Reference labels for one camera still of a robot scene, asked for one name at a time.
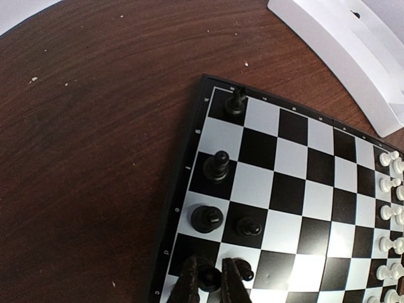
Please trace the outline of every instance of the chessboard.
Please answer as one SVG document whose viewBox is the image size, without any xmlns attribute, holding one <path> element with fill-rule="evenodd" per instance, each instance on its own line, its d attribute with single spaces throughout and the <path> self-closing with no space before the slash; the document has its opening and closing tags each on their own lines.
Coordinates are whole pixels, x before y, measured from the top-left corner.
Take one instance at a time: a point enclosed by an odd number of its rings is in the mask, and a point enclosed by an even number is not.
<svg viewBox="0 0 404 303">
<path fill-rule="evenodd" d="M 219 151 L 225 178 L 212 182 L 206 163 Z M 223 258 L 247 261 L 254 277 L 243 283 L 252 303 L 383 302 L 389 290 L 400 293 L 401 278 L 389 270 L 403 251 L 389 248 L 402 245 L 403 158 L 319 112 L 204 76 L 164 204 L 145 302 L 166 303 L 192 255 L 219 270 Z M 211 229 L 193 222 L 201 206 L 221 216 Z M 260 230 L 241 235 L 245 218 Z M 381 239 L 391 246 L 382 250 Z M 199 296 L 220 302 L 217 291 Z"/>
</svg>

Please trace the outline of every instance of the chess piece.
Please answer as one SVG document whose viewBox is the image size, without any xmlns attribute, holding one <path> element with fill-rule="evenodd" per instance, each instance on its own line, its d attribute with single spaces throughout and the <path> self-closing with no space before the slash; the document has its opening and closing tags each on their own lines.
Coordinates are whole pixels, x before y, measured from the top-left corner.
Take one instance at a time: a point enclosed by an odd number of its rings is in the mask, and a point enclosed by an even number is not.
<svg viewBox="0 0 404 303">
<path fill-rule="evenodd" d="M 398 205 L 393 205 L 392 207 L 384 205 L 380 209 L 380 217 L 383 220 L 389 220 L 392 216 L 397 216 L 403 212 L 403 208 Z"/>
<path fill-rule="evenodd" d="M 400 201 L 404 201 L 404 186 L 397 187 L 396 194 Z"/>
<path fill-rule="evenodd" d="M 404 238 L 400 237 L 395 239 L 394 241 L 390 240 L 388 237 L 383 237 L 380 240 L 379 247 L 381 251 L 387 252 L 391 248 L 394 248 L 395 253 L 399 254 L 401 252 L 401 248 L 404 246 Z"/>
<path fill-rule="evenodd" d="M 213 206 L 200 206 L 192 212 L 191 225 L 202 234 L 219 228 L 223 223 L 223 213 Z"/>
<path fill-rule="evenodd" d="M 225 113 L 237 117 L 246 110 L 247 93 L 244 88 L 236 88 L 231 98 L 225 101 Z"/>
<path fill-rule="evenodd" d="M 404 172 L 404 162 L 401 158 L 397 158 L 393 162 L 393 169 L 396 174 L 402 174 Z"/>
<path fill-rule="evenodd" d="M 213 263 L 204 258 L 196 257 L 198 265 L 198 287 L 204 292 L 215 292 L 222 284 L 222 273 Z"/>
<path fill-rule="evenodd" d="M 398 295 L 396 290 L 390 289 L 384 296 L 384 303 L 404 303 L 404 295 Z"/>
<path fill-rule="evenodd" d="M 254 272 L 251 270 L 251 265 L 246 260 L 236 259 L 234 264 L 244 281 L 251 281 L 254 278 Z"/>
<path fill-rule="evenodd" d="M 398 151 L 393 151 L 392 153 L 382 153 L 379 157 L 380 164 L 382 166 L 389 166 L 391 161 L 396 160 L 400 154 Z"/>
<path fill-rule="evenodd" d="M 388 178 L 384 178 L 380 180 L 380 189 L 384 193 L 388 193 L 392 187 L 400 186 L 401 180 L 400 179 L 393 179 L 390 180 Z"/>
<path fill-rule="evenodd" d="M 374 295 L 370 297 L 366 303 L 381 303 L 378 298 L 376 298 Z"/>
<path fill-rule="evenodd" d="M 262 233 L 263 227 L 250 217 L 244 217 L 237 222 L 237 233 L 243 237 L 256 236 Z"/>
<path fill-rule="evenodd" d="M 214 183 L 222 182 L 229 173 L 229 155 L 221 150 L 214 156 L 210 156 L 203 164 L 203 173 L 206 178 Z"/>
<path fill-rule="evenodd" d="M 384 279 L 387 279 L 387 278 L 392 278 L 391 271 L 387 268 L 386 265 L 381 265 L 377 269 L 376 278 L 381 281 L 383 281 Z"/>
</svg>

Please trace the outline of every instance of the dark wood grain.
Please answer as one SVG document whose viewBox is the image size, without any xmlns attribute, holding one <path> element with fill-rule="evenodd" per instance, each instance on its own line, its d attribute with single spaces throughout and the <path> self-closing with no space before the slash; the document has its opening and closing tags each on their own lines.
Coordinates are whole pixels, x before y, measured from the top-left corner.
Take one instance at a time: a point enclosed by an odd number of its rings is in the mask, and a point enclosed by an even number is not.
<svg viewBox="0 0 404 303">
<path fill-rule="evenodd" d="M 0 37 L 0 302 L 139 302 L 202 73 L 375 135 L 266 2 L 72 0 Z"/>
</svg>

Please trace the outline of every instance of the black pawn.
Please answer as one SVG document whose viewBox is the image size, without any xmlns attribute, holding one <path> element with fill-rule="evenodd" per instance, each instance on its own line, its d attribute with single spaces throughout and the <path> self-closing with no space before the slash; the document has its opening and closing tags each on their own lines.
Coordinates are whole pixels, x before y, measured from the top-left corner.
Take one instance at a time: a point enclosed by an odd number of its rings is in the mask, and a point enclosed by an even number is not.
<svg viewBox="0 0 404 303">
<path fill-rule="evenodd" d="M 225 101 L 225 113 L 237 117 L 246 110 L 247 93 L 244 88 L 236 88 L 231 98 Z"/>
<path fill-rule="evenodd" d="M 214 183 L 222 182 L 229 173 L 229 161 L 228 153 L 223 150 L 210 156 L 203 164 L 205 177 Z"/>
<path fill-rule="evenodd" d="M 244 217 L 237 222 L 237 232 L 243 237 L 256 236 L 262 233 L 261 224 L 257 223 L 250 217 Z"/>
<path fill-rule="evenodd" d="M 254 278 L 254 272 L 251 270 L 250 263 L 242 259 L 236 259 L 234 261 L 234 264 L 237 267 L 237 270 L 239 271 L 240 276 L 244 281 L 248 282 Z"/>
<path fill-rule="evenodd" d="M 222 223 L 223 213 L 213 206 L 200 206 L 191 215 L 191 225 L 202 234 L 214 231 Z"/>
<path fill-rule="evenodd" d="M 222 273 L 206 258 L 198 258 L 198 287 L 204 292 L 215 292 L 222 286 Z"/>
</svg>

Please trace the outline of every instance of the checkered pattern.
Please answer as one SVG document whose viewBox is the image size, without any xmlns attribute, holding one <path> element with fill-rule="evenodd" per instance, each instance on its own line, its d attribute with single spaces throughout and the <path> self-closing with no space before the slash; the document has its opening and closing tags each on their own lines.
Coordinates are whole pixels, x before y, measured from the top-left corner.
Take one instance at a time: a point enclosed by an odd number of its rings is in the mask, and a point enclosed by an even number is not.
<svg viewBox="0 0 404 303">
<path fill-rule="evenodd" d="M 248 261 L 256 275 L 244 284 L 253 303 L 360 303 L 395 288 L 397 281 L 376 278 L 379 266 L 401 262 L 380 251 L 381 237 L 403 235 L 402 226 L 379 216 L 384 205 L 403 205 L 379 188 L 383 177 L 403 179 L 380 166 L 385 151 L 321 118 L 252 97 L 244 116 L 231 121 L 222 114 L 230 94 L 215 88 L 210 100 L 161 302 L 195 253 L 219 269 L 223 258 Z M 230 172 L 211 184 L 202 163 L 218 150 L 229 153 Z M 195 231 L 190 216 L 200 205 L 221 209 L 225 223 L 209 234 Z M 261 235 L 236 234 L 235 222 L 246 215 L 263 226 Z M 200 295 L 201 302 L 220 301 Z"/>
</svg>

